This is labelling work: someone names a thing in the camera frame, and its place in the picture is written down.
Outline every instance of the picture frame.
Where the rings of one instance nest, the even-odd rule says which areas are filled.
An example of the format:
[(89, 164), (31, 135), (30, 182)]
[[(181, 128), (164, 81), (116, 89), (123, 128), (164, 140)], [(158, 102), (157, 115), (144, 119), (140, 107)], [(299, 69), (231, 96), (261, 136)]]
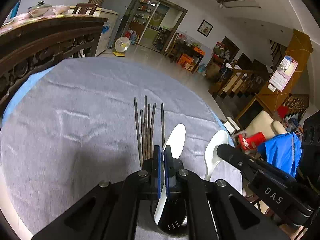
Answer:
[(209, 33), (211, 32), (213, 28), (213, 25), (208, 23), (207, 21), (203, 20), (198, 28), (198, 32), (200, 32), (202, 35), (208, 37)]

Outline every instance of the desk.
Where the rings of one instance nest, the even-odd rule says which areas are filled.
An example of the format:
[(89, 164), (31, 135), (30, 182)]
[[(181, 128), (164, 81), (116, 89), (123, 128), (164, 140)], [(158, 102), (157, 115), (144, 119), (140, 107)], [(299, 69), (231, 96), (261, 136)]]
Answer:
[(191, 71), (191, 73), (195, 72), (198, 69), (198, 65), (201, 62), (203, 55), (200, 54), (199, 52), (196, 52), (195, 50), (193, 50), (194, 46), (193, 45), (188, 46), (185, 41), (178, 40), (175, 46), (176, 46), (177, 51), (174, 54), (173, 58), (171, 59), (171, 62), (177, 61), (178, 60), (177, 57), (180, 53), (185, 53), (190, 57), (196, 57), (199, 60), (198, 60), (197, 64), (195, 65), (195, 67), (193, 68), (193, 70)]

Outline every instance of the metal screw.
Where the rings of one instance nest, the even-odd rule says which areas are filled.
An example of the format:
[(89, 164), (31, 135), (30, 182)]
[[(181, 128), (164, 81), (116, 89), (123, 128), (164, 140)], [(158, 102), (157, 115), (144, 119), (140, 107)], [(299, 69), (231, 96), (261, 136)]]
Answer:
[(225, 187), (227, 185), (227, 182), (224, 180), (224, 179), (218, 179), (216, 181), (216, 184), (219, 186), (219, 187)]
[(102, 180), (102, 181), (99, 182), (99, 186), (100, 187), (108, 187), (109, 184), (110, 184), (110, 182), (109, 181), (105, 181), (105, 180)]
[(186, 169), (181, 169), (181, 170), (179, 170), (179, 174), (181, 176), (187, 176), (189, 174), (189, 172)]
[(148, 172), (146, 170), (140, 170), (138, 171), (138, 176), (139, 177), (145, 177), (148, 175)]

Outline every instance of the floor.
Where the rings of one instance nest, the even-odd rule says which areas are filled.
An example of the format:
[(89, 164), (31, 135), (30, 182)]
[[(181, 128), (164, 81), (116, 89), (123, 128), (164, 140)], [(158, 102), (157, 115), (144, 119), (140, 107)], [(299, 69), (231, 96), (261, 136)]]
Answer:
[[(114, 57), (114, 55), (112, 54), (112, 50), (108, 49), (100, 54), (100, 57)], [(131, 45), (125, 52), (124, 59), (147, 65), (176, 79), (201, 97), (222, 122), (226, 121), (223, 112), (208, 92), (209, 81), (201, 74), (192, 74), (180, 65), (171, 63), (170, 59), (162, 54), (140, 45)]]

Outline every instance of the door frame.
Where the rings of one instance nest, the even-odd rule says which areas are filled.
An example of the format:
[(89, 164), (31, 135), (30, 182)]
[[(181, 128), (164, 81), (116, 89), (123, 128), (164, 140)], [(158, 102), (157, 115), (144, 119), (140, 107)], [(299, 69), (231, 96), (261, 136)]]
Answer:
[(163, 46), (163, 49), (161, 51), (161, 54), (164, 54), (165, 53), (165, 50), (166, 48), (168, 47), (170, 41), (172, 40), (172, 37), (173, 35), (176, 33), (180, 23), (182, 22), (183, 18), (185, 17), (185, 15), (187, 14), (188, 10), (175, 4), (175, 3), (172, 3), (170, 1), (167, 1), (167, 0), (158, 0), (160, 3), (162, 3), (163, 5), (166, 5), (168, 7), (171, 7), (171, 8), (174, 8), (176, 10), (179, 10), (179, 11), (182, 11), (182, 14), (180, 16), (180, 18), (178, 19), (176, 25), (172, 28), (172, 31), (171, 31), (171, 34), (170, 36), (168, 37), (167, 41), (165, 42), (164, 46)]

